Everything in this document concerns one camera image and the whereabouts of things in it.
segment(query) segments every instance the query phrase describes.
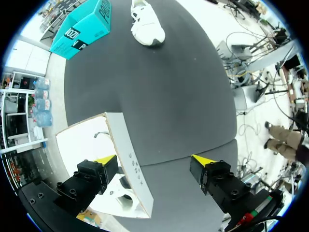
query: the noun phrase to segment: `person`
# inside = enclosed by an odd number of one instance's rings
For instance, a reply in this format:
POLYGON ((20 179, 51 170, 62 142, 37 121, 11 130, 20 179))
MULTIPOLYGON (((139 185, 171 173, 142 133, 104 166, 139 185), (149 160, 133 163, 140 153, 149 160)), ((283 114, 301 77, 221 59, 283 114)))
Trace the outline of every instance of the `person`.
POLYGON ((309 164, 309 137, 298 131, 287 130, 281 126, 274 126, 265 122, 265 127, 273 139, 268 139, 264 149, 270 149, 282 154, 288 160, 309 164))

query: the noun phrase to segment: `gray table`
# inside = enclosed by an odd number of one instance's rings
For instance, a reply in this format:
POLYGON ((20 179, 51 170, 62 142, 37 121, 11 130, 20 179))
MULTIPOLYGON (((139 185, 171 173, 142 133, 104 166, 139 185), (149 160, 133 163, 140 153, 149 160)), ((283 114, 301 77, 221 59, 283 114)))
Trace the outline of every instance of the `gray table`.
POLYGON ((236 112, 220 58, 175 0, 149 0, 166 33, 158 49, 132 36, 130 1, 111 3, 111 33, 67 61, 68 124, 103 112, 124 113, 154 196, 151 219, 117 218, 127 229, 204 231, 198 220, 218 229, 223 214, 198 189, 189 156, 203 153, 237 164, 236 112))

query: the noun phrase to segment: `cardboard box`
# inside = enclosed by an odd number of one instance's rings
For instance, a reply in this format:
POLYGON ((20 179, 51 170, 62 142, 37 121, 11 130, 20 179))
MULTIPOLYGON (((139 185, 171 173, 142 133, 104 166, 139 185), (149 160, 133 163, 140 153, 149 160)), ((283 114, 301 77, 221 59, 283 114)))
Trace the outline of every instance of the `cardboard box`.
POLYGON ((111 31, 112 5, 108 0, 87 0, 70 12, 50 48, 66 59, 72 58, 111 31))
POLYGON ((120 217, 150 218, 154 199, 135 155, 122 113, 104 113, 74 124, 56 135, 69 173, 84 159, 117 155, 119 173, 89 207, 120 217))

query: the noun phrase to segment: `shoe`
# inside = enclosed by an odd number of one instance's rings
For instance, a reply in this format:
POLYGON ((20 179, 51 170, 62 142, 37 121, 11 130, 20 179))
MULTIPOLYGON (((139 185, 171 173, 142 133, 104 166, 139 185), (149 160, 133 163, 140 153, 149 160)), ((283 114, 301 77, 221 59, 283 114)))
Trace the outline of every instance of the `shoe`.
POLYGON ((207 0, 207 1, 210 1, 210 2, 212 2, 212 3, 214 3, 214 4, 218 4, 218 1, 217 1, 217 0, 207 0))
POLYGON ((270 140, 270 139, 268 139, 268 140, 266 141, 266 143, 264 144, 264 149, 267 149, 267 143, 269 142, 269 140, 270 140))
POLYGON ((165 32, 148 2, 145 0, 132 0, 131 15, 134 19, 131 31, 140 44, 156 46, 164 42, 165 32))
POLYGON ((268 130, 271 128, 271 124, 267 121, 265 122, 265 128, 268 130))

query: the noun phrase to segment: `cabinet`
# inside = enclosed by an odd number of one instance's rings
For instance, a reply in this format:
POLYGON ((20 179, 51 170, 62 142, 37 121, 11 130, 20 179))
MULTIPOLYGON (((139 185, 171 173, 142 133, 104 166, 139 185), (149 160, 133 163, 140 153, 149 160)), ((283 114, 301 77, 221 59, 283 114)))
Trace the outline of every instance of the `cabinet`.
POLYGON ((17 40, 6 60, 5 69, 45 76, 49 57, 49 51, 17 40))

